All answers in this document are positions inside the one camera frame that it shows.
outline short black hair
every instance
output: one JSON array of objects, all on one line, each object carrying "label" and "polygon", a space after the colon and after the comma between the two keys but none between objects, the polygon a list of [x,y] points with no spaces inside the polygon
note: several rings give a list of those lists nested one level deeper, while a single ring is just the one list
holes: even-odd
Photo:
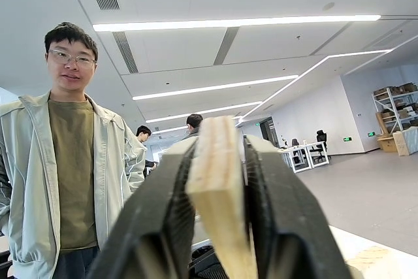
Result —
[{"label": "short black hair", "polygon": [[150,128],[146,127],[145,125],[141,125],[138,129],[137,129],[137,136],[139,136],[139,133],[144,133],[144,134],[148,134],[149,136],[151,136],[151,130]]},{"label": "short black hair", "polygon": [[97,51],[96,42],[79,26],[70,22],[58,24],[53,30],[45,35],[45,50],[50,51],[52,42],[61,42],[67,39],[70,43],[82,42],[85,47],[93,51],[94,60],[97,61],[99,52]]},{"label": "short black hair", "polygon": [[186,124],[191,125],[192,127],[199,127],[203,120],[203,117],[201,114],[191,114],[187,117]]}]

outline olive green t-shirt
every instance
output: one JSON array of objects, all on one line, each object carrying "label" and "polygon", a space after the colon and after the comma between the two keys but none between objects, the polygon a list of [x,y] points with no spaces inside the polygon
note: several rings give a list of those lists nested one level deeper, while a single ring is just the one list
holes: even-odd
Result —
[{"label": "olive green t-shirt", "polygon": [[57,161],[61,250],[97,245],[93,194],[94,111],[89,101],[49,100]]}]

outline light green jacket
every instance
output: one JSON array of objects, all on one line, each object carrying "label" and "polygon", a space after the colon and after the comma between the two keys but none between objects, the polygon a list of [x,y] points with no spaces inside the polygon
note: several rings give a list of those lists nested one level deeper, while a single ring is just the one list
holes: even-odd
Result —
[{"label": "light green jacket", "polygon": [[[0,106],[0,228],[19,279],[51,278],[60,249],[48,98],[49,93],[20,97]],[[146,148],[122,117],[88,99],[95,112],[94,202],[97,240],[103,247],[124,202],[144,181]]]}]

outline eyeglasses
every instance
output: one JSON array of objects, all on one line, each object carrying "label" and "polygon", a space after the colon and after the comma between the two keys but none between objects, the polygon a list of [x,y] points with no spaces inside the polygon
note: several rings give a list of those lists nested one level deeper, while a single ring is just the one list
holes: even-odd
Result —
[{"label": "eyeglasses", "polygon": [[[53,59],[56,62],[62,65],[66,65],[73,58],[72,55],[66,52],[62,52],[61,50],[49,49],[48,53],[52,55]],[[76,56],[74,58],[79,67],[90,67],[94,65],[95,63],[97,63],[97,61],[95,61],[94,59],[84,57],[84,56]]]}]

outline doorway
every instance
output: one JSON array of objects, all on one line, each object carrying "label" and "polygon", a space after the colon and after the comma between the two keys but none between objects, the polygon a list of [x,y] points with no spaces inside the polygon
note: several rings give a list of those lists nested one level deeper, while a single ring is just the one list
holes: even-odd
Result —
[{"label": "doorway", "polygon": [[269,140],[275,147],[279,147],[276,129],[272,117],[260,122],[261,134],[265,140]]}]

